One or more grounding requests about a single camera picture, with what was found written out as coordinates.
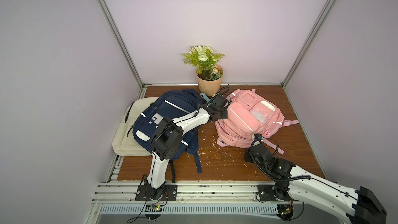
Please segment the pink backpack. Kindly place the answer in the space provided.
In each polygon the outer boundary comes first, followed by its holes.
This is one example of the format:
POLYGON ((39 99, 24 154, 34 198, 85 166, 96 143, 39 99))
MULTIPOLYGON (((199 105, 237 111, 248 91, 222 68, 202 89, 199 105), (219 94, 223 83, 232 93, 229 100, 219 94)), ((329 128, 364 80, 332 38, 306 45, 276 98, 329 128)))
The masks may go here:
POLYGON ((217 144, 221 147, 232 146, 249 148, 255 134, 261 134, 262 142, 281 155, 284 150, 268 139, 280 128, 298 124, 297 120, 286 120, 281 110, 253 90, 235 90, 229 94, 231 104, 227 119, 215 122, 217 144))

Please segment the cream white backpack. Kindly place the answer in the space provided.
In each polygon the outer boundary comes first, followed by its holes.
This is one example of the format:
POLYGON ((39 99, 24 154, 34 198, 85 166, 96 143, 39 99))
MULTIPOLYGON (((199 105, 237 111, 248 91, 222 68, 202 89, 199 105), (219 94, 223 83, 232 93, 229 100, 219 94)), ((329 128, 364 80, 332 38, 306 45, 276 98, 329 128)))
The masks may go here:
POLYGON ((127 109, 119 124, 116 135, 112 142, 112 148, 115 154, 119 156, 150 156, 144 147, 142 147, 132 134, 132 127, 141 113, 146 110, 151 103, 154 103, 157 97, 148 97, 136 100, 127 109))

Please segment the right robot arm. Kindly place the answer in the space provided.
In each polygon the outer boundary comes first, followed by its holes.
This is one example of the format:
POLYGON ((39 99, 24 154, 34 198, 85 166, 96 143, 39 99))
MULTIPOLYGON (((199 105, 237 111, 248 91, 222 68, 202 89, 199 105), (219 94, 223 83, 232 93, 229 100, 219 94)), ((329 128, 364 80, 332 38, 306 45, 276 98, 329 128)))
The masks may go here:
POLYGON ((365 188, 354 189, 312 174, 283 158, 278 158, 263 144, 263 136, 252 136, 245 159, 274 181, 259 185, 256 199, 268 201, 300 201, 325 211, 345 224, 384 224, 387 211, 375 194, 365 188))

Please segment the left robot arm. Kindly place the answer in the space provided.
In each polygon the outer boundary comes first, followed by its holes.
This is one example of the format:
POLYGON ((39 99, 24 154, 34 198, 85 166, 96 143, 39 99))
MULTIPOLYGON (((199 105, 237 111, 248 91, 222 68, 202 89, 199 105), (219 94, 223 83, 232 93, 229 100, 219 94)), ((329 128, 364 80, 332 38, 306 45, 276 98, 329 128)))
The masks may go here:
POLYGON ((190 132, 195 133, 199 126, 211 120, 227 119, 231 102, 230 97, 224 97, 218 91, 206 103, 195 101, 189 108, 180 100, 162 99, 161 103, 154 103, 154 121, 160 122, 150 139, 152 164, 145 182, 145 187, 153 198, 159 198, 164 192, 165 174, 169 164, 174 171, 170 160, 183 152, 183 145, 190 147, 190 143, 183 138, 190 132))

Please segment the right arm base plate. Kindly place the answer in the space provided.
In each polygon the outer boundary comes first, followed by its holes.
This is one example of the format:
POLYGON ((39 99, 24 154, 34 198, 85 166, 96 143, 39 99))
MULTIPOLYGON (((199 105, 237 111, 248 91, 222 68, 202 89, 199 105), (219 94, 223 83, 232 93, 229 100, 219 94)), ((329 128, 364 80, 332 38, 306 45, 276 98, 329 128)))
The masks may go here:
POLYGON ((260 184, 257 185, 257 191, 257 199, 260 202, 291 200, 287 188, 278 184, 260 184))

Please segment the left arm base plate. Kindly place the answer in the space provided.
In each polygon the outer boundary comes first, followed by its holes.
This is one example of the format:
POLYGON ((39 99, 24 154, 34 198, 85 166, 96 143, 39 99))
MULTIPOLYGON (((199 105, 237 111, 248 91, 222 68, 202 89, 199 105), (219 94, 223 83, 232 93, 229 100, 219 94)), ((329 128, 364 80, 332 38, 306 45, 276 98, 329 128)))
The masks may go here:
POLYGON ((140 185, 137 189, 135 201, 176 201, 178 186, 175 184, 162 185, 154 189, 150 185, 140 185))

